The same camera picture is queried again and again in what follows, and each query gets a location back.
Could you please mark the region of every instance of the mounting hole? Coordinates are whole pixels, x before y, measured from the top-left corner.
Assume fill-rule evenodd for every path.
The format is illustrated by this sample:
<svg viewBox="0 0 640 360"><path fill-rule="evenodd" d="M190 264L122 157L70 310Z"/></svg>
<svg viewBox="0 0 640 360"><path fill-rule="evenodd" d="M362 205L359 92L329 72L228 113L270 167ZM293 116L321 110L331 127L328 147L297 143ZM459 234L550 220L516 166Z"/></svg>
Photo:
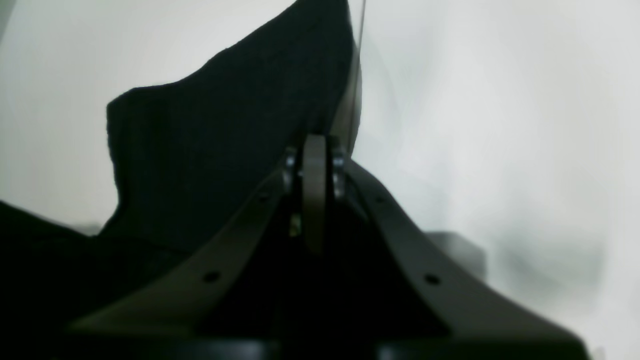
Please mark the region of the mounting hole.
<svg viewBox="0 0 640 360"><path fill-rule="evenodd" d="M424 280L430 285L440 285L440 278L433 274L425 275Z"/></svg>
<svg viewBox="0 0 640 360"><path fill-rule="evenodd" d="M204 282L216 282L220 278L220 273L217 271L207 272L202 277Z"/></svg>

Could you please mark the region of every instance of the black fabric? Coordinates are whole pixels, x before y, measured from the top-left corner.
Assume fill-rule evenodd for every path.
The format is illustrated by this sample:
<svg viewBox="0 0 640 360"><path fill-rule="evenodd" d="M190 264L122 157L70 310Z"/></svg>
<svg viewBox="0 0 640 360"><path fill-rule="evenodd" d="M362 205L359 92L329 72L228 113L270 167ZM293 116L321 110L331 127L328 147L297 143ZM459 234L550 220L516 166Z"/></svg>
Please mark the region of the black fabric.
<svg viewBox="0 0 640 360"><path fill-rule="evenodd" d="M109 103L119 203L98 236L0 202L12 334L52 339L184 261L287 145L329 132L352 51L346 0L298 0L183 80Z"/></svg>
<svg viewBox="0 0 640 360"><path fill-rule="evenodd" d="M345 0L299 0L191 76L112 101L119 205L100 235L197 249L288 143L329 132L352 46Z"/></svg>

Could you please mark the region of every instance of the white wall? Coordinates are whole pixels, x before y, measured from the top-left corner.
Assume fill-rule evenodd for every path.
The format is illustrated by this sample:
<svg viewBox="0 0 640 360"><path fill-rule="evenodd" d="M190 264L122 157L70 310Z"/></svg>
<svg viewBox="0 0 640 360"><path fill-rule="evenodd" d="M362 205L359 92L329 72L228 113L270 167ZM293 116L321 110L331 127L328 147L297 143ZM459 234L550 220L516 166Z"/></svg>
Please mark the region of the white wall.
<svg viewBox="0 0 640 360"><path fill-rule="evenodd" d="M0 199L103 224L105 105L183 78L291 3L17 2ZM640 359L638 38L631 0L369 0L362 44L354 158L423 229L483 246L491 286L614 360Z"/></svg>

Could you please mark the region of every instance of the screw hole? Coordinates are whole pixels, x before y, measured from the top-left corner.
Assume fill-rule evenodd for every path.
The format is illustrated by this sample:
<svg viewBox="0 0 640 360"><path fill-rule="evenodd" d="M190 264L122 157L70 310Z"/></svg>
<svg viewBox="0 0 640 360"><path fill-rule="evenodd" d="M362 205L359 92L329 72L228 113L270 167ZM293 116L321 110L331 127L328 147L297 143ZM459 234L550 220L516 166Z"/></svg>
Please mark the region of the screw hole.
<svg viewBox="0 0 640 360"><path fill-rule="evenodd" d="M431 285L440 285L440 278L432 274L425 275L424 280Z"/></svg>
<svg viewBox="0 0 640 360"><path fill-rule="evenodd" d="M216 282L220 278L220 273L217 271L207 272L202 277L204 282Z"/></svg>

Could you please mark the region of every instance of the white background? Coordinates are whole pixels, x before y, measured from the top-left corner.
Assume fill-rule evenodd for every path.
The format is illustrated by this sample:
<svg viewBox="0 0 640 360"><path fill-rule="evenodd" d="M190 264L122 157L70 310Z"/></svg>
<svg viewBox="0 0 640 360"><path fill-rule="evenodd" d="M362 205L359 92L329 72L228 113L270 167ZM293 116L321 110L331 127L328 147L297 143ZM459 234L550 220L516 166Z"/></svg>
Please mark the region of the white background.
<svg viewBox="0 0 640 360"><path fill-rule="evenodd" d="M292 0L11 3L0 199L86 229L116 206L106 104ZM640 359L640 2L369 0L362 68L354 159L423 229L482 246L496 290Z"/></svg>

